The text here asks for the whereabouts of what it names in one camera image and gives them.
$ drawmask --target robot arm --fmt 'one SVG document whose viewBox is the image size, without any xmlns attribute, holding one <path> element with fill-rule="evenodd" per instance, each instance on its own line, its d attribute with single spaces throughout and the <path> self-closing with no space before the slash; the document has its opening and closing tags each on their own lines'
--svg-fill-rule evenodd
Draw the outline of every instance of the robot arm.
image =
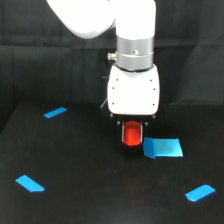
<svg viewBox="0 0 224 224">
<path fill-rule="evenodd" d="M 116 22 L 117 48 L 108 54 L 108 59 L 115 61 L 107 88 L 108 106 L 119 117 L 117 123 L 122 124 L 123 142 L 129 146 L 140 144 L 143 126 L 159 106 L 159 76 L 153 64 L 154 0 L 47 1 L 64 25 L 84 39 L 99 36 Z M 130 119 L 137 125 L 128 123 Z M 137 135 L 129 136 L 136 128 Z"/>
<path fill-rule="evenodd" d="M 62 23 L 76 36 L 95 38 L 115 26 L 108 0 L 47 0 Z"/>
</svg>

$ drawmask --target black table surface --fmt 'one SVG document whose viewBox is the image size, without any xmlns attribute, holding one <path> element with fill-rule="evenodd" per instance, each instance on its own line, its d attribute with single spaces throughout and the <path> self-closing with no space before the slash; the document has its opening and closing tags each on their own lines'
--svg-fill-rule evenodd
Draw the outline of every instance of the black table surface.
<svg viewBox="0 0 224 224">
<path fill-rule="evenodd" d="M 160 109 L 148 135 L 179 138 L 182 158 L 135 156 L 116 131 L 99 106 L 19 104 L 0 135 L 0 223 L 224 223 L 224 107 Z M 45 190 L 27 191 L 23 175 Z M 187 200 L 204 184 L 216 192 Z"/>
</svg>

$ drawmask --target blue paper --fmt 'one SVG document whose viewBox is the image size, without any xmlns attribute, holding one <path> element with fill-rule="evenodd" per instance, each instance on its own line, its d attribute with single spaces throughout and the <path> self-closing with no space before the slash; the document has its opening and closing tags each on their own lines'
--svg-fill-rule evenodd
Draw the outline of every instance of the blue paper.
<svg viewBox="0 0 224 224">
<path fill-rule="evenodd" d="M 150 158 L 155 159 L 154 147 L 153 147 L 153 139 L 145 138 L 143 144 L 144 155 Z"/>
<path fill-rule="evenodd" d="M 153 139 L 155 156 L 182 157 L 179 139 Z"/>
<path fill-rule="evenodd" d="M 195 202 L 195 201 L 211 194 L 214 191 L 215 191 L 215 189 L 213 189 L 209 185 L 203 185 L 203 186 L 201 186 L 201 187 L 199 187 L 199 188 L 197 188 L 197 189 L 195 189 L 195 190 L 193 190 L 193 191 L 191 191 L 191 192 L 189 192 L 185 195 L 186 195 L 188 200 Z"/>
<path fill-rule="evenodd" d="M 61 114 L 61 113 L 65 112 L 65 111 L 67 111 L 67 110 L 64 107 L 61 107 L 61 108 L 58 108 L 57 110 L 54 110 L 54 111 L 51 111 L 49 113 L 44 114 L 44 116 L 46 118 L 51 118 L 51 117 L 54 117 L 58 114 Z"/>
<path fill-rule="evenodd" d="M 18 178 L 16 180 L 17 183 L 22 185 L 24 188 L 26 188 L 30 192 L 39 192 L 39 191 L 44 191 L 44 188 L 41 187 L 39 184 L 31 180 L 29 177 L 26 175 Z"/>
</svg>

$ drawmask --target black background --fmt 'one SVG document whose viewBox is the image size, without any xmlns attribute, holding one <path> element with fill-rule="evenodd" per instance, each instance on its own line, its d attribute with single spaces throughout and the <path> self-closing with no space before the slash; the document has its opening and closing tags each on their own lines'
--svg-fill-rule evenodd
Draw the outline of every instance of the black background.
<svg viewBox="0 0 224 224">
<path fill-rule="evenodd" d="M 156 4 L 161 102 L 223 104 L 224 2 Z M 45 0 L 0 0 L 1 121 L 24 100 L 101 103 L 109 70 L 100 56 L 115 50 L 115 37 L 74 36 Z"/>
<path fill-rule="evenodd" d="M 17 108 L 0 138 L 1 223 L 223 223 L 224 1 L 156 4 L 164 110 L 150 136 L 180 138 L 184 157 L 155 162 L 128 157 L 100 114 L 115 29 L 83 40 L 45 0 L 0 0 L 0 130 Z M 24 173 L 46 191 L 15 185 Z M 217 194 L 187 201 L 203 184 Z"/>
</svg>

